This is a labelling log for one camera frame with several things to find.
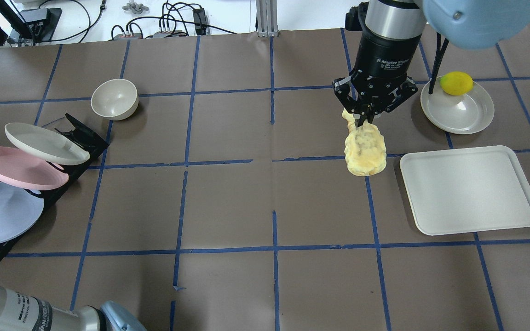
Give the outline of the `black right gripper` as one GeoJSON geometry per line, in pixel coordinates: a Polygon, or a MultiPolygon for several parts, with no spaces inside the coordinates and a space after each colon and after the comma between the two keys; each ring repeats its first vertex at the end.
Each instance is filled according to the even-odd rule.
{"type": "Polygon", "coordinates": [[[374,117],[391,112],[418,92],[408,69],[419,44],[419,37],[394,40],[362,29],[355,65],[349,76],[333,81],[335,96],[353,114],[359,128],[374,117]]]}

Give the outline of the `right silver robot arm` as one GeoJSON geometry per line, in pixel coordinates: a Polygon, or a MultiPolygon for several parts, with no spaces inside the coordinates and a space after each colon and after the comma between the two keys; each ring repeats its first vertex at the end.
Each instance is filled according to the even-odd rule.
{"type": "Polygon", "coordinates": [[[416,94],[408,76],[426,25],[437,33],[433,86],[449,44],[481,50],[517,35],[530,23],[530,0],[370,0],[346,14],[348,31],[362,33],[355,65],[333,81],[349,129],[391,112],[416,94]]]}

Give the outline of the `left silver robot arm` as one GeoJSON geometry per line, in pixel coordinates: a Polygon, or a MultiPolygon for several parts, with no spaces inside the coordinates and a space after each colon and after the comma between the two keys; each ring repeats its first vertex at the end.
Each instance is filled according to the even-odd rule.
{"type": "Polygon", "coordinates": [[[0,331],[144,331],[126,308],[106,301],[101,308],[65,310],[46,300],[0,286],[0,331]]]}

